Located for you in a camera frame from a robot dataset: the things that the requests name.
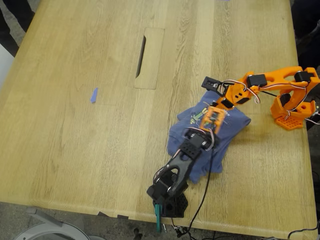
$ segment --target white wire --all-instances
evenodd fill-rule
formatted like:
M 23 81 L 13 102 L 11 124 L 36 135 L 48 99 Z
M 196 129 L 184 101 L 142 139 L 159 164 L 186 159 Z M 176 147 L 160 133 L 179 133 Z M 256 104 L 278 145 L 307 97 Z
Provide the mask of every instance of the white wire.
M 309 122 L 312 122 L 312 123 L 314 123 L 314 124 L 316 124 L 316 125 L 320 125 L 320 123 L 317 123 L 317 122 L 315 122 L 315 121 L 312 121 L 312 120 L 310 120 L 310 119 L 308 119 L 308 118 L 305 118 L 305 120 L 307 120 L 307 121 L 309 121 Z
M 198 131 L 200 131 L 200 132 L 202 132 L 202 133 L 206 133 L 205 131 L 203 131 L 202 129 L 199 129 L 199 128 L 196 128 L 196 127 L 193 127 L 193 126 L 188 126 L 188 127 L 186 127 L 186 129 L 194 129 L 194 130 L 198 130 Z
M 296 85 L 293 85 L 291 83 L 275 83 L 275 84 L 271 84 L 269 86 L 261 86 L 260 88 L 261 89 L 269 89 L 269 88 L 271 88 L 273 86 L 278 86 L 278 85 L 291 85 L 292 87 L 297 88 L 297 89 L 305 89 L 305 88 L 307 88 L 306 86 L 296 86 Z
M 224 86 L 224 83 L 225 83 L 225 82 L 232 82 L 232 83 L 242 84 L 242 85 L 244 86 L 243 91 L 245 92 L 246 90 L 249 90 L 249 92 L 252 93 L 252 95 L 254 95 L 254 102 L 255 102 L 256 104 L 259 104 L 259 103 L 260 103 L 260 98 L 258 97 L 258 95 L 257 95 L 254 91 L 252 91 L 249 87 L 247 87 L 247 85 L 244 84 L 243 82 L 241 82 L 241 81 L 236 81 L 236 80 L 232 80 L 232 79 L 228 79 L 228 80 L 225 80 L 225 81 L 222 82 L 221 88 Z
M 211 128 L 208 128 L 208 129 L 209 129 L 210 135 L 211 135 L 211 145 L 206 149 L 206 151 L 210 151 L 214 147 L 214 144 L 215 144 L 214 133 L 212 132 Z
M 296 110 L 297 107 L 298 107 L 301 103 L 304 102 L 304 100 L 306 99 L 306 97 L 307 97 L 307 95 L 308 95 L 308 94 L 307 94 L 307 88 L 306 88 L 306 87 L 304 88 L 304 91 L 305 91 L 305 94 L 304 94 L 304 98 L 302 99 L 302 101 L 300 101 L 299 104 L 298 104 L 295 108 L 292 108 L 291 110 L 286 110 L 286 111 L 288 112 L 288 115 L 284 118 L 284 120 L 287 120 L 287 119 L 291 116 L 291 112 L 294 111 L 294 110 Z

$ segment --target black cable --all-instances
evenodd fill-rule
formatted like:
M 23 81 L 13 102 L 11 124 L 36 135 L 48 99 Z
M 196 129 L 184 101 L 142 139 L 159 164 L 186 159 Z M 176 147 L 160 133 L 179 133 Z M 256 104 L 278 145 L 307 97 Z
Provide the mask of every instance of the black cable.
M 290 232 L 290 233 L 288 234 L 287 240 L 290 240 L 290 236 L 291 236 L 292 234 L 294 234 L 294 233 L 300 233 L 300 232 L 303 232 L 303 231 L 313 231 L 313 230 L 317 230 L 318 227 L 319 227 L 319 224 L 320 224 L 320 219 L 319 219 L 319 221 L 317 222 L 315 228 L 304 228 L 304 229 L 301 229 L 301 230 L 292 231 L 292 232 Z
M 312 173 L 315 174 L 315 175 L 317 175 L 317 177 L 318 177 L 318 182 L 320 183 L 320 176 L 319 176 L 319 174 L 318 174 L 317 172 L 315 172 L 315 171 L 312 171 Z
M 201 200 L 201 203 L 197 209 L 197 211 L 195 212 L 191 222 L 190 222 L 190 225 L 189 225 L 189 228 L 186 232 L 182 233 L 181 236 L 187 234 L 190 232 L 190 229 L 191 229 L 191 226 L 192 226 L 192 223 L 194 222 L 194 220 L 196 219 L 201 207 L 202 207 L 202 204 L 204 203 L 205 201 L 205 198 L 206 198 L 206 194 L 207 194 L 207 190 L 208 190 L 208 186 L 209 186 L 209 182 L 210 182 L 210 175 L 211 175 L 211 168 L 212 168 L 212 163 L 213 163 L 213 157 L 211 157 L 210 159 L 210 167 L 209 167 L 209 173 L 208 173 L 208 178 L 206 180 L 206 185 L 205 185 L 205 189 L 204 189 L 204 193 L 203 193 L 203 197 L 202 197 L 202 200 Z
M 220 239 L 220 238 L 226 238 L 226 237 L 233 237 L 234 235 L 224 235 L 224 236 L 218 236 L 216 237 L 214 240 L 216 239 Z
M 270 92 L 267 92 L 267 91 L 261 91 L 261 93 L 269 94 L 269 95 L 271 95 L 271 96 L 277 97 L 277 95 L 275 95 L 275 94 L 273 94 L 273 93 L 270 93 Z

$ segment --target blue tape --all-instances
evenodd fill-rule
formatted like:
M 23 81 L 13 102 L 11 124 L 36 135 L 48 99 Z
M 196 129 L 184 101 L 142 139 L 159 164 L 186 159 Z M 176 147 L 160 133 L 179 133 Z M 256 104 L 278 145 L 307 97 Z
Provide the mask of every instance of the blue tape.
M 98 94 L 98 88 L 96 87 L 94 90 L 93 90 L 93 93 L 92 93 L 92 96 L 91 96 L 91 103 L 94 104 L 96 102 L 96 99 L 97 99 L 97 94 Z

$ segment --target blue cloth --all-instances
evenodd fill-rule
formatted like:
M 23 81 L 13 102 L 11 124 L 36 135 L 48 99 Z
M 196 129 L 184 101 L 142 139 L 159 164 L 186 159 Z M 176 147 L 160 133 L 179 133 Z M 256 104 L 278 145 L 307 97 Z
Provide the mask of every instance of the blue cloth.
M 174 124 L 169 130 L 169 139 L 167 151 L 169 155 L 173 156 L 178 147 L 184 141 L 184 134 L 187 127 L 198 128 L 201 119 L 208 111 L 206 103 L 212 103 L 219 98 L 219 95 L 213 91 L 207 91 L 200 102 L 196 106 L 191 107 L 180 114 L 178 114 L 178 122 Z M 219 144 L 215 149 L 210 151 L 202 150 L 200 157 L 197 159 L 190 173 L 190 180 L 197 183 L 201 176 L 205 176 L 210 167 L 210 160 L 212 162 L 212 173 L 222 172 L 222 159 L 227 151 L 229 143 L 232 138 L 237 135 L 245 126 L 250 123 L 251 119 L 244 115 L 241 111 L 234 108 L 229 110 L 224 118 L 224 122 L 217 134 L 219 137 Z

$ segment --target teal object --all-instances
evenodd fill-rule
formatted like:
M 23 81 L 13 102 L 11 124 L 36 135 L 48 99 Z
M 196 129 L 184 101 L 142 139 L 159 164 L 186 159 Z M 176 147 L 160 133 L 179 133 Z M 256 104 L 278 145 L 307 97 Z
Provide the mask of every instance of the teal object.
M 154 206 L 155 217 L 156 217 L 156 231 L 161 233 L 161 212 L 162 212 L 162 205 L 156 204 Z

